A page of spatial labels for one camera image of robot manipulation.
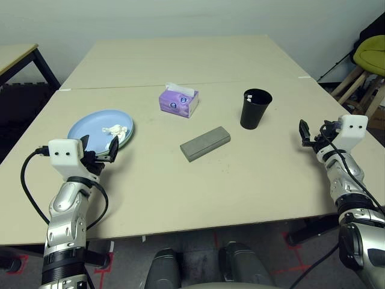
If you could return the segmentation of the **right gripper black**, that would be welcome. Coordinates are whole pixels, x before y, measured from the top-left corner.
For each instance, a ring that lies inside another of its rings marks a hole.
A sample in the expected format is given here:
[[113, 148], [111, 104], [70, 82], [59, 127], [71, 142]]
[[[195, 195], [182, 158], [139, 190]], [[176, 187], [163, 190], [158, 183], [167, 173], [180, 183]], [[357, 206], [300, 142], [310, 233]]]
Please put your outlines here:
[[[323, 127], [323, 130], [325, 131], [335, 131], [337, 129], [340, 129], [340, 121], [325, 120]], [[298, 130], [301, 136], [302, 146], [312, 148], [314, 153], [318, 153], [321, 149], [328, 146], [331, 142], [329, 138], [325, 138], [321, 134], [317, 135], [314, 141], [311, 141], [309, 126], [307, 122], [303, 119], [301, 119], [299, 122]]]

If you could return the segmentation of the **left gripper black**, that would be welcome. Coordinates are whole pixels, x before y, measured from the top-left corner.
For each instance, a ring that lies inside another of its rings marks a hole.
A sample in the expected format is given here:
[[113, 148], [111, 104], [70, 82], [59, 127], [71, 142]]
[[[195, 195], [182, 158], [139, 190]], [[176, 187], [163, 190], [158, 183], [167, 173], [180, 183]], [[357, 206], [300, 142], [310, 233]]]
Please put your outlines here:
[[[82, 150], [85, 151], [88, 144], [89, 135], [84, 135], [80, 138], [82, 143]], [[116, 159], [117, 153], [119, 150], [119, 137], [116, 135], [109, 145], [109, 153], [107, 160], [110, 163], [113, 163]], [[102, 170], [105, 168], [103, 162], [96, 161], [96, 153], [95, 151], [85, 151], [83, 153], [83, 157], [81, 158], [81, 163], [87, 169], [88, 172], [100, 176]]]

